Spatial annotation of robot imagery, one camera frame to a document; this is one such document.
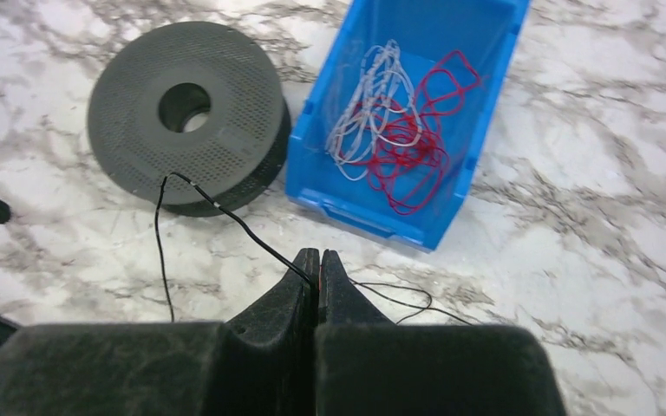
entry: blue plastic bin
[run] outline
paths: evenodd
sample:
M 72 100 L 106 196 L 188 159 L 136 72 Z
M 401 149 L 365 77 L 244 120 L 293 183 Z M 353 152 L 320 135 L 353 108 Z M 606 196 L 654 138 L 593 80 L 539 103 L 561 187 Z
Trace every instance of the blue plastic bin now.
M 287 195 L 379 237 L 434 250 L 468 194 L 528 6 L 529 0 L 354 0 L 292 131 Z M 347 180 L 325 152 L 326 138 L 359 82 L 363 55 L 389 39 L 399 43 L 402 66 L 415 85 L 454 49 L 485 77 L 483 88 L 469 92 L 466 105 L 442 120 L 443 141 L 457 160 L 430 203 L 407 216 L 395 213 L 366 180 Z M 467 74 L 457 63 L 447 69 Z M 452 90 L 441 87 L 443 93 Z

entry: spool hole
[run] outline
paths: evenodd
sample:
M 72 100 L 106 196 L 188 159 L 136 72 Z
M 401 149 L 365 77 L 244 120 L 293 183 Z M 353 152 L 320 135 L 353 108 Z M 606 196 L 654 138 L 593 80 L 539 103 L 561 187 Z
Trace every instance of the spool hole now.
M 158 114 L 167 130 L 189 133 L 202 127 L 210 112 L 210 95 L 200 85 L 184 82 L 162 95 Z

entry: red wire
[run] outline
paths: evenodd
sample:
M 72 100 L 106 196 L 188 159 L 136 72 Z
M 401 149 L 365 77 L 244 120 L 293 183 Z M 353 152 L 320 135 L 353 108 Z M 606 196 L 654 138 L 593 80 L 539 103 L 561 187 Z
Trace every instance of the red wire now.
M 466 70 L 473 76 L 474 81 L 465 87 L 456 79 L 455 75 L 443 68 L 448 61 L 458 57 L 466 68 Z M 445 75 L 454 86 L 454 91 L 438 97 L 432 97 L 428 91 L 428 83 L 436 75 Z M 397 146 L 388 143 L 385 140 L 378 140 L 372 156 L 368 160 L 363 160 L 354 163 L 356 166 L 366 166 L 369 169 L 367 180 L 369 185 L 375 191 L 384 193 L 387 202 L 392 209 L 400 215 L 413 214 L 425 205 L 435 196 L 440 188 L 443 176 L 450 165 L 450 158 L 445 150 L 445 144 L 442 141 L 441 132 L 441 117 L 449 116 L 458 113 L 465 105 L 465 95 L 467 92 L 477 88 L 481 85 L 481 77 L 476 72 L 476 69 L 471 66 L 463 53 L 459 50 L 454 50 L 440 61 L 438 61 L 427 74 L 422 78 L 417 88 L 415 89 L 414 102 L 417 103 L 424 99 L 425 103 L 419 108 L 419 115 L 421 120 L 421 130 L 419 132 L 420 139 L 413 146 Z M 374 105 L 373 115 L 380 122 L 383 122 L 381 115 L 376 114 L 377 108 L 381 105 L 382 99 L 380 97 Z M 435 108 L 436 104 L 441 104 L 445 101 L 457 99 L 457 104 L 447 111 L 439 111 Z M 394 99 L 390 99 L 390 107 L 395 111 L 401 111 L 403 107 Z M 355 113 L 360 111 L 362 103 L 356 105 Z M 381 135 L 388 141 L 405 145 L 412 143 L 417 138 L 418 134 L 417 119 L 414 114 L 409 112 L 400 115 L 398 118 L 387 122 L 383 127 Z M 395 185 L 397 180 L 408 173 L 412 173 L 415 169 L 427 169 L 425 177 L 421 179 L 405 196 L 395 198 Z M 427 193 L 420 200 L 414 200 L 415 197 L 432 181 L 434 183 L 430 186 Z

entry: gray marble vein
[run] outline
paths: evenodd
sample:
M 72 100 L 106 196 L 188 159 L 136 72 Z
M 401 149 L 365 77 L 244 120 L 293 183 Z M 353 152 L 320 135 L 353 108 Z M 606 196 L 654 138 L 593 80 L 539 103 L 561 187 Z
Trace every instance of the gray marble vein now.
M 153 206 L 102 173 L 85 132 L 93 83 L 127 42 L 173 22 L 229 24 L 269 53 L 297 117 L 347 7 L 0 1 L 0 197 L 15 213 L 0 226 L 0 314 L 168 319 Z M 434 253 L 343 233 L 288 202 L 283 180 L 239 213 L 287 257 L 335 249 L 359 281 L 528 328 L 571 415 L 666 415 L 666 0 L 532 1 L 471 196 Z M 226 218 L 163 213 L 161 230 L 182 320 L 228 319 L 284 272 Z M 371 300 L 393 319 L 411 312 Z

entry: white wire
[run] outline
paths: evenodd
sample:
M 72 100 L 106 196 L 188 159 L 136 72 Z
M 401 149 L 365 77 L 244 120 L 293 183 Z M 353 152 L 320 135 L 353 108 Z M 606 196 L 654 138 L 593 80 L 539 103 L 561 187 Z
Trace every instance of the white wire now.
M 414 146 L 420 141 L 422 122 L 417 112 L 415 87 L 402 67 L 400 53 L 397 42 L 389 40 L 385 46 L 373 46 L 364 54 L 358 85 L 338 122 L 330 130 L 325 149 L 336 162 L 343 176 L 349 180 L 356 181 L 366 177 L 368 169 L 364 169 L 360 175 L 352 177 L 346 172 L 345 166 L 361 162 L 373 154 L 377 140 L 400 147 Z M 372 55 L 374 56 L 373 61 L 367 68 Z M 399 88 L 404 88 L 408 102 L 406 106 L 396 110 L 391 106 Z M 361 108 L 354 114 L 359 103 Z M 388 140 L 382 133 L 389 123 L 390 115 L 405 113 L 411 113 L 414 116 L 417 134 L 408 143 Z M 381 122 L 378 124 L 377 115 L 381 116 Z M 343 142 L 346 140 L 350 140 L 350 143 L 344 149 Z

